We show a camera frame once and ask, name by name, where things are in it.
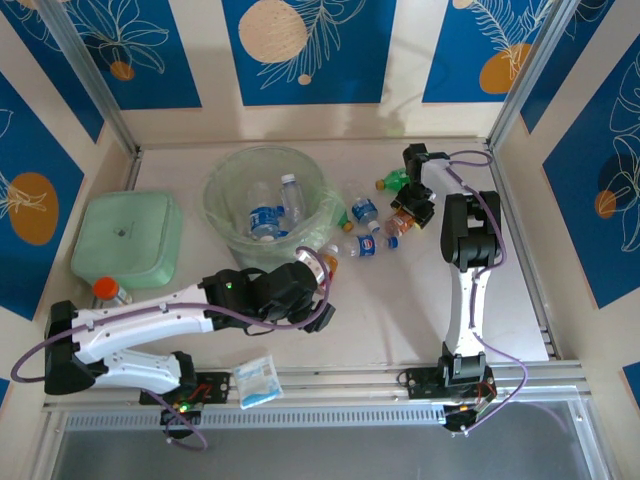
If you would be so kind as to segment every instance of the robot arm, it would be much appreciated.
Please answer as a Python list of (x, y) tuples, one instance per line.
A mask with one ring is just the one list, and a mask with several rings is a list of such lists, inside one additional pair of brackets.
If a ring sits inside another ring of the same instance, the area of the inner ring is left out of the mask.
[[(246, 330), (249, 325), (234, 313), (274, 328), (283, 328), (275, 324), (287, 318), (290, 328), (300, 323), (308, 333), (320, 331), (335, 311), (328, 303), (322, 311), (320, 304), (313, 305), (323, 281), (318, 261), (301, 251), (298, 261), (269, 274), (222, 270), (197, 285), (133, 305), (78, 310), (69, 301), (57, 303), (51, 307), (46, 338), (70, 334), (45, 347), (45, 392), (64, 395), (94, 386), (136, 387), (158, 394), (193, 390), (198, 381), (189, 355), (156, 356), (128, 348), (187, 333)], [(312, 314), (316, 320), (307, 322)]]
[[(478, 273), (494, 264), (500, 246), (482, 206), (447, 171), (447, 154), (429, 153), (424, 144), (412, 144), (403, 152), (403, 158), (410, 183), (398, 192), (391, 206), (405, 210), (424, 227), (433, 217), (434, 200), (444, 204), (440, 248), (451, 268), (451, 320), (437, 369), (430, 369), (427, 374), (413, 372), (419, 374), (423, 385), (437, 385), (436, 394), (441, 395), (442, 389), (476, 385), (491, 376), (484, 348), (474, 335), (482, 336), (484, 294), (490, 272), (481, 276)], [(499, 222), (498, 194), (480, 195)], [(427, 390), (414, 389), (412, 398), (427, 398), (423, 396)]]

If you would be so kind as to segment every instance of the water bottle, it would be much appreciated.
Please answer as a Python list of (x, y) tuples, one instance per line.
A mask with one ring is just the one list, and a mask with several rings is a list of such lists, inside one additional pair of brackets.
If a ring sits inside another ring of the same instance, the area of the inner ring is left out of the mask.
[(273, 197), (265, 182), (256, 182), (249, 190), (251, 236), (262, 242), (274, 240), (280, 230)]
[(284, 215), (289, 220), (291, 228), (294, 229), (307, 216), (307, 209), (304, 205), (302, 189), (294, 174), (283, 175), (282, 178), (282, 204), (284, 205)]
[(385, 237), (380, 233), (348, 237), (338, 251), (345, 257), (371, 257), (398, 248), (398, 237)]
[(286, 237), (291, 232), (291, 223), (284, 215), (284, 206), (278, 205), (276, 212), (278, 213), (278, 238)]
[(366, 225), (372, 233), (380, 230), (378, 209), (365, 195), (364, 188), (359, 182), (349, 182), (345, 185), (345, 196), (350, 200), (351, 212), (360, 225)]

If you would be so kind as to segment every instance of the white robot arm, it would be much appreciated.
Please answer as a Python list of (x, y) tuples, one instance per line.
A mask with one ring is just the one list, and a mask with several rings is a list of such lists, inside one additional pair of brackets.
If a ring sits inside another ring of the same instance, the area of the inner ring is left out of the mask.
[[(447, 154), (429, 153), (424, 144), (412, 144), (403, 157), (410, 183), (398, 192), (392, 207), (403, 209), (424, 227), (433, 217), (433, 202), (444, 205), (440, 248), (452, 276), (449, 330), (437, 368), (406, 372), (410, 398), (442, 397), (445, 389), (459, 390), (492, 376), (484, 347), (476, 338), (482, 336), (490, 272), (479, 273), (494, 265), (500, 255), (500, 243), (483, 206), (464, 182), (451, 175)], [(496, 192), (479, 195), (500, 228), (500, 197)]]

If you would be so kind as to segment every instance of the white wall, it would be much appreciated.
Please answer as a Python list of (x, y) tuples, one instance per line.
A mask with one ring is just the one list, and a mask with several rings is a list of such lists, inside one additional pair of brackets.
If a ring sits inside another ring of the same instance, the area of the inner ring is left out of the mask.
[(499, 148), (564, 358), (578, 358), (623, 478), (640, 471), (640, 412), (622, 367), (640, 360), (640, 290), (598, 310), (542, 163), (638, 35), (637, 0), (617, 0), (531, 136), (517, 121)]
[(170, 0), (202, 109), (126, 111), (143, 146), (240, 140), (486, 136), (502, 103), (422, 104), (447, 3), (398, 0), (380, 105), (244, 107), (219, 0)]
[[(8, 379), (19, 356), (42, 341), (48, 308), (52, 303), (71, 299), (77, 304), (86, 304), (89, 300), (88, 286), (70, 271), (70, 246), (75, 241), (87, 199), (100, 191), (121, 188), (128, 173), (129, 160), (107, 127), (103, 129), (98, 143), (93, 143), (1, 14), (0, 45), (0, 71), (85, 174), (35, 319), (25, 320), (0, 307), (0, 377)], [(21, 374), (42, 375), (43, 363), (43, 357), (36, 356)], [(25, 466), (44, 396), (42, 384), (12, 383), (9, 387), (0, 410), (0, 478), (15, 479)]]

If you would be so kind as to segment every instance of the container lid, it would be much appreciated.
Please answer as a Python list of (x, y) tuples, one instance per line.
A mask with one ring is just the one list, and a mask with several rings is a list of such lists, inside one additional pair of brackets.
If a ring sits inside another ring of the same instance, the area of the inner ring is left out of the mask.
[(371, 233), (376, 233), (376, 232), (380, 231), (380, 224), (375, 220), (367, 223), (367, 227), (369, 228), (369, 231)]
[(166, 250), (170, 213), (176, 208), (163, 192), (117, 192), (87, 207), (71, 268), (83, 278), (146, 275)]
[(284, 185), (285, 183), (295, 182), (296, 176), (293, 173), (288, 173), (280, 177), (280, 179), (282, 180), (282, 184)]
[(93, 294), (100, 300), (111, 300), (118, 294), (120, 286), (111, 277), (102, 277), (93, 285)]

